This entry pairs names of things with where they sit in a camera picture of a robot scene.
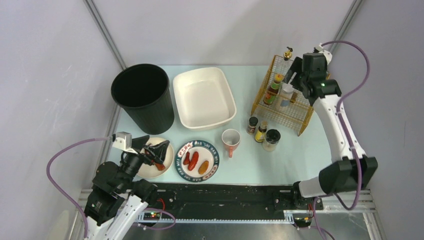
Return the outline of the glass oil bottle gold spout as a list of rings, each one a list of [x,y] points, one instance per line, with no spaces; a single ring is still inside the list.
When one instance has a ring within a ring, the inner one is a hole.
[[[287,46],[286,48],[287,48],[287,51],[283,53],[283,62],[282,62],[282,66],[284,69],[286,68],[288,69],[291,66],[290,60],[293,56],[293,48],[289,46]]]

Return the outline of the red label sauce bottle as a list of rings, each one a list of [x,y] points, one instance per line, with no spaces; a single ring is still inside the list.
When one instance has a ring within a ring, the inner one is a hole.
[[[266,93],[263,97],[263,103],[265,105],[271,105],[276,97],[278,96],[281,82],[283,81],[284,76],[282,74],[275,74],[270,85],[267,87]]]

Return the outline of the jar with black lid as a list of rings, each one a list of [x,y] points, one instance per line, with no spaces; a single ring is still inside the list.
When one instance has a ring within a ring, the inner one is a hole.
[[[266,132],[262,142],[262,148],[267,152],[273,152],[281,139],[281,133],[277,129],[270,129]]]

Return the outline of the small bottle tan cap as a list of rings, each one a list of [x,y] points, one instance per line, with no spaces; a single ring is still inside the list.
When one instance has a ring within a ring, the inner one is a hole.
[[[268,128],[268,122],[266,120],[263,120],[260,123],[260,125],[259,125],[259,127],[256,131],[256,134],[254,136],[254,140],[257,143],[262,143],[264,141],[265,136],[266,136],[266,132],[267,132],[267,128]]]

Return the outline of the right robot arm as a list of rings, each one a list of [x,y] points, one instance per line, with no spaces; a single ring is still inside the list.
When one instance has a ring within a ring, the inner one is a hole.
[[[296,201],[351,191],[359,194],[378,168],[376,158],[367,156],[356,140],[343,110],[342,92],[336,80],[327,79],[327,67],[327,54],[305,53],[295,58],[287,73],[293,78],[290,84],[303,94],[317,113],[332,161],[317,177],[293,184]]]

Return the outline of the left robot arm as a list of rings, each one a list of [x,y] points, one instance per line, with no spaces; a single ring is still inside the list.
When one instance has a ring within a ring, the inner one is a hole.
[[[158,186],[134,177],[142,165],[164,163],[170,142],[151,144],[149,139],[149,135],[133,139],[127,132],[112,135],[112,147],[122,151],[121,160],[106,161],[96,170],[84,208],[84,239],[123,239],[142,211],[157,201]]]

